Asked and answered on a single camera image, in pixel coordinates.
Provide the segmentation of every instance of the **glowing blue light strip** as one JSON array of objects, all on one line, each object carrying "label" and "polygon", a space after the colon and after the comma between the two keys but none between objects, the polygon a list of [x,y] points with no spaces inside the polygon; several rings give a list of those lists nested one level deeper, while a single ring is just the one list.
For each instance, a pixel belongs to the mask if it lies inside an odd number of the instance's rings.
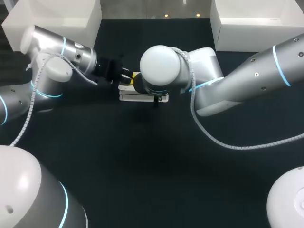
[{"label": "glowing blue light strip", "polygon": [[155,90],[152,90],[152,89],[149,89],[151,90],[152,92],[155,92],[155,93],[162,93],[162,92],[166,92],[167,90],[163,90],[163,91],[155,91]]},{"label": "glowing blue light strip", "polygon": [[67,39],[65,37],[63,37],[63,47],[62,47],[62,50],[61,50],[61,54],[63,55],[65,49],[66,49],[66,45],[67,45]]},{"label": "glowing blue light strip", "polygon": [[65,189],[65,187],[63,186],[63,184],[59,181],[59,183],[61,184],[63,190],[65,191],[65,195],[66,195],[66,209],[65,209],[65,213],[63,214],[63,218],[62,218],[62,221],[59,225],[58,228],[62,228],[63,227],[63,224],[67,218],[67,209],[68,209],[68,197],[67,197],[67,190]]},{"label": "glowing blue light strip", "polygon": [[205,83],[199,84],[199,85],[197,85],[197,86],[195,87],[195,89],[201,88],[201,87],[203,87],[203,86],[209,86],[209,85],[211,85],[211,84],[214,83],[214,82],[217,82],[217,81],[219,81],[219,80],[222,80],[223,78],[224,78],[224,77],[219,77],[219,78],[213,79],[213,80],[211,80],[211,81],[207,81],[207,82],[205,82]]},{"label": "glowing blue light strip", "polygon": [[3,102],[4,110],[5,110],[5,119],[4,119],[3,123],[1,124],[1,125],[4,125],[5,122],[6,122],[6,120],[8,119],[8,108],[7,108],[6,104],[5,104],[2,96],[0,96],[0,100]]},{"label": "glowing blue light strip", "polygon": [[46,96],[46,97],[50,97],[50,98],[58,98],[58,97],[61,97],[62,94],[60,95],[56,95],[56,96],[53,96],[53,95],[48,95],[48,94],[45,94],[43,92],[40,92],[39,90],[36,89],[36,92],[40,95],[43,95],[43,96]]},{"label": "glowing blue light strip", "polygon": [[280,67],[279,60],[277,59],[277,56],[276,56],[276,49],[275,49],[275,48],[276,48],[276,46],[274,45],[274,46],[272,47],[272,52],[274,53],[274,58],[275,58],[276,67],[277,67],[277,69],[279,70],[280,75],[281,75],[283,81],[286,83],[286,85],[291,86],[291,85],[289,84],[289,82],[287,81],[287,79],[286,79],[286,77],[285,77],[285,75],[284,75],[284,73],[283,73],[283,71],[282,71],[282,69],[281,69],[281,67]]}]

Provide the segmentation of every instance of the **dark floor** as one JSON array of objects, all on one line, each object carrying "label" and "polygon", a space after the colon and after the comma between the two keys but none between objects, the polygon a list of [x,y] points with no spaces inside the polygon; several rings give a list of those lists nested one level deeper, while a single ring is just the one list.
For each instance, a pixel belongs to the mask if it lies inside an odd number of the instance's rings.
[{"label": "dark floor", "polygon": [[[137,71],[143,52],[157,44],[186,51],[214,47],[210,22],[103,20],[95,49],[103,56],[124,54],[124,66]],[[1,64],[8,58],[3,53]],[[251,55],[218,53],[223,73]],[[15,70],[22,80],[28,77],[22,74],[27,59],[10,58],[1,76]],[[303,97],[300,84],[200,120],[225,143],[268,143],[304,131]],[[0,144],[12,142],[23,121],[1,127]],[[34,115],[18,147],[73,193],[90,228],[269,228],[272,184],[304,164],[303,140],[248,152],[218,147],[195,125],[189,94],[172,94],[169,103],[153,109],[120,102],[108,84],[91,87],[77,76],[57,109]]]}]

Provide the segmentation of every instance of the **robotic arm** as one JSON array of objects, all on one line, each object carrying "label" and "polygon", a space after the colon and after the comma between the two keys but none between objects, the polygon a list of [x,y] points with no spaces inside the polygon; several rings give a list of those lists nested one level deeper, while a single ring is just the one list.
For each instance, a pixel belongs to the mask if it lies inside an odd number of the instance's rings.
[{"label": "robotic arm", "polygon": [[[196,78],[197,114],[214,115],[304,80],[303,47],[304,34],[252,56],[226,77],[213,49],[206,47],[186,53]],[[141,59],[140,69],[142,78],[134,83],[142,83],[148,93],[160,95],[170,89],[191,88],[186,61],[169,47],[148,49]]]},{"label": "robotic arm", "polygon": [[[21,52],[31,59],[32,80],[23,85],[0,87],[0,124],[15,119],[29,110],[38,71],[51,54],[63,55],[83,75],[93,74],[108,81],[130,83],[133,72],[124,69],[119,60],[97,57],[96,52],[38,26],[29,27],[22,38]],[[37,85],[35,111],[50,110],[63,93],[63,86],[72,76],[71,66],[54,57],[45,65]]]}]

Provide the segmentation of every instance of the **white container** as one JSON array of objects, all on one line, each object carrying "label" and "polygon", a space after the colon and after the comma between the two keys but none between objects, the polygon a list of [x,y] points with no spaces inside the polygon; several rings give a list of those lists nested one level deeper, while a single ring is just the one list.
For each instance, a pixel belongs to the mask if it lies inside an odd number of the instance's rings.
[{"label": "white container", "polygon": [[19,0],[2,27],[13,51],[20,51],[29,25],[93,48],[101,19],[100,0]]},{"label": "white container", "polygon": [[260,52],[304,33],[295,0],[212,0],[210,20],[217,51]]}]

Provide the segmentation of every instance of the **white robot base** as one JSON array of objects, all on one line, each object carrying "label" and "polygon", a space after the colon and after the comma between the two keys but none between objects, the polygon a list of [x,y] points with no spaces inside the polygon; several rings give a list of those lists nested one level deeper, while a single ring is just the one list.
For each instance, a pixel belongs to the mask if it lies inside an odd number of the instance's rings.
[{"label": "white robot base", "polygon": [[0,146],[1,228],[88,228],[83,207],[23,149]]},{"label": "white robot base", "polygon": [[285,173],[272,186],[267,215],[272,228],[304,227],[304,167]]}]

